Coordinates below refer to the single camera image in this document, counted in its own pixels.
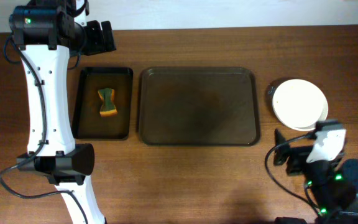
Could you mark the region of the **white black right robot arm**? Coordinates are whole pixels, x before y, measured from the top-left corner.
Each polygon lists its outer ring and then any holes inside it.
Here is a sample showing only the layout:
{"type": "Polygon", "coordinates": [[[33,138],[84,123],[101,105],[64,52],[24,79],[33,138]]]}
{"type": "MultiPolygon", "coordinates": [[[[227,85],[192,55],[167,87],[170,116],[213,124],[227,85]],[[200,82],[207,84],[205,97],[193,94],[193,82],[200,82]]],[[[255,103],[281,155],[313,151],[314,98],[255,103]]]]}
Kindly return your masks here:
{"type": "Polygon", "coordinates": [[[305,178],[302,197],[287,188],[316,214],[315,223],[358,223],[358,159],[344,160],[346,129],[337,120],[318,121],[314,130],[285,139],[274,132],[275,145],[266,154],[288,176],[305,178]]]}

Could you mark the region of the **small dark brown tray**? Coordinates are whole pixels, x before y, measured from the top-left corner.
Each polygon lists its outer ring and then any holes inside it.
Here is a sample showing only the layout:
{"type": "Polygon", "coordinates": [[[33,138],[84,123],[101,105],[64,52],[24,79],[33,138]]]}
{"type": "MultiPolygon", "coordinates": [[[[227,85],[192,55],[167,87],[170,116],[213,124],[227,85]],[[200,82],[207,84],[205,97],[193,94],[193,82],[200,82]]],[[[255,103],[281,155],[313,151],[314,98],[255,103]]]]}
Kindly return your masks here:
{"type": "Polygon", "coordinates": [[[72,132],[76,139],[124,140],[129,135],[133,71],[87,67],[80,73],[72,132]]]}

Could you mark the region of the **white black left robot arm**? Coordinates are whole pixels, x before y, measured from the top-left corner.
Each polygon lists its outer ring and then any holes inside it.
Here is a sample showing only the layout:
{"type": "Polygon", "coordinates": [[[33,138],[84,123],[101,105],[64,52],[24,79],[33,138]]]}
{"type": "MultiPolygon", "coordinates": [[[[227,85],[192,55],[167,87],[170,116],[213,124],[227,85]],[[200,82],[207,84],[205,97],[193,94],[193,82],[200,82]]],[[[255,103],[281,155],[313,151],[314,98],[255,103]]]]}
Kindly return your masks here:
{"type": "Polygon", "coordinates": [[[30,134],[16,169],[45,177],[61,195],[73,223],[105,223],[91,183],[94,148],[77,144],[68,115],[72,57],[115,49],[109,22],[87,21],[87,1],[30,1],[9,18],[8,41],[27,80],[30,134]]]}

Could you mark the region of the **orange green sponge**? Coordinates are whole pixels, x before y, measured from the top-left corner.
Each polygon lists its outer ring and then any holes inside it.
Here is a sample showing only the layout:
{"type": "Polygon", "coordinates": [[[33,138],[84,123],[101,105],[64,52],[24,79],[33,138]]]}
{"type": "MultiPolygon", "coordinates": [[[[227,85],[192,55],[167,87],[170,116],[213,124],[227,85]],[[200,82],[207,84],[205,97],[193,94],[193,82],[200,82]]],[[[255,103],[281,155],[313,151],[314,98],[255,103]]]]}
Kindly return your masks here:
{"type": "Polygon", "coordinates": [[[114,103],[115,90],[112,88],[104,88],[98,90],[98,95],[102,101],[99,114],[102,117],[114,116],[117,114],[117,108],[114,103]]]}

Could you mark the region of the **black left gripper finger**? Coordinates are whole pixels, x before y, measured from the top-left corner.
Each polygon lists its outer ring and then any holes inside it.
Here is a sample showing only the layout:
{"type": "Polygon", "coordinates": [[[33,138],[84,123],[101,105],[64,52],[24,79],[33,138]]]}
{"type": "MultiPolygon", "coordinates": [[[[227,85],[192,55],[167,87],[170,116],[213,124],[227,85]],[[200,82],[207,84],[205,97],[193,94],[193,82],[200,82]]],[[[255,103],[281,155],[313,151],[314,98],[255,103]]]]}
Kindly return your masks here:
{"type": "Polygon", "coordinates": [[[106,52],[112,52],[116,50],[116,45],[114,41],[114,35],[109,21],[104,21],[101,23],[103,38],[104,38],[104,48],[106,52]]]}
{"type": "Polygon", "coordinates": [[[85,27],[86,31],[86,46],[85,54],[94,55],[98,54],[102,50],[102,36],[101,28],[98,21],[89,21],[85,27]]]}

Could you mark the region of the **large dark brown tray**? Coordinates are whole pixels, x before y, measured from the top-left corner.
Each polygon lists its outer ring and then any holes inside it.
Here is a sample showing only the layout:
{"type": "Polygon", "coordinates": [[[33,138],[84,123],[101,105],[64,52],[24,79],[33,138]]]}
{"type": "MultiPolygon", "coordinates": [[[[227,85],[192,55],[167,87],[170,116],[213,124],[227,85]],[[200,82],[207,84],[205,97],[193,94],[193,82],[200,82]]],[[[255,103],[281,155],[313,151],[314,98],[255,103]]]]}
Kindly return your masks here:
{"type": "Polygon", "coordinates": [[[140,74],[140,139],[153,146],[253,146],[254,74],[243,67],[150,67],[140,74]]]}

